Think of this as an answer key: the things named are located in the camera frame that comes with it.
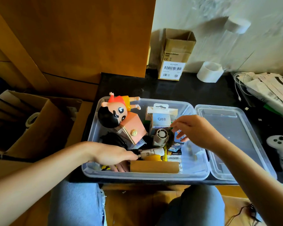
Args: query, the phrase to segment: gold knob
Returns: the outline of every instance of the gold knob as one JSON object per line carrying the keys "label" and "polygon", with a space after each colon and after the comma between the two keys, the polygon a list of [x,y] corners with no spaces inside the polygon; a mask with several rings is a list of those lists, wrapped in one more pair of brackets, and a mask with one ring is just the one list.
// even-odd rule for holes
{"label": "gold knob", "polygon": [[135,136],[137,135],[137,131],[136,131],[136,130],[133,130],[132,133],[131,133],[131,135],[135,137]]}

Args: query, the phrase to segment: peeling wall paint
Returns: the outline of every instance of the peeling wall paint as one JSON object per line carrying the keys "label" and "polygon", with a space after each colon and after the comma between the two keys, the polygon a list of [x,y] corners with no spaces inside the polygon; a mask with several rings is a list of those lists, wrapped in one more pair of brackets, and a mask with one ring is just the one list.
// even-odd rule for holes
{"label": "peeling wall paint", "polygon": [[[223,29],[233,15],[252,22],[245,34]],[[163,28],[194,32],[185,71],[214,61],[229,70],[283,74],[283,0],[156,0],[149,64],[159,64]]]}

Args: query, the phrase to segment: figurine head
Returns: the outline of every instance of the figurine head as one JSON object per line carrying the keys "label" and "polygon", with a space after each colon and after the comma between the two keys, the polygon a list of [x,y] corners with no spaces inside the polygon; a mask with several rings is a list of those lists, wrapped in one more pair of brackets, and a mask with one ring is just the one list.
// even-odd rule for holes
{"label": "figurine head", "polygon": [[128,112],[121,102],[103,102],[98,113],[99,122],[106,128],[116,128]]}

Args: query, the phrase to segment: figurine's black hair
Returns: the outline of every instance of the figurine's black hair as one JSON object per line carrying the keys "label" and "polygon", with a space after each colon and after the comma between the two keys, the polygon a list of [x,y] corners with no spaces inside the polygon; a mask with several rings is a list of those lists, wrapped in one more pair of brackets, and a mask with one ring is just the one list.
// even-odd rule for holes
{"label": "figurine's black hair", "polygon": [[119,125],[118,119],[111,113],[108,107],[100,107],[97,112],[97,117],[101,123],[106,128],[116,128]]}

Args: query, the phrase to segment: hand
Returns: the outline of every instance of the hand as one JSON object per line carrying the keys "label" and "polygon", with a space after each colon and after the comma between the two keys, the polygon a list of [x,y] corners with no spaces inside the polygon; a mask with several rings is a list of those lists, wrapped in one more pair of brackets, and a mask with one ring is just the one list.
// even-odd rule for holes
{"label": "hand", "polygon": [[129,172],[127,160],[136,160],[138,156],[124,148],[96,142],[84,142],[90,161],[109,165],[112,171]]}
{"label": "hand", "polygon": [[205,118],[198,115],[181,116],[171,124],[171,127],[172,132],[181,130],[177,135],[178,139],[186,135],[182,139],[183,142],[190,139],[197,146],[213,152],[229,143]]}

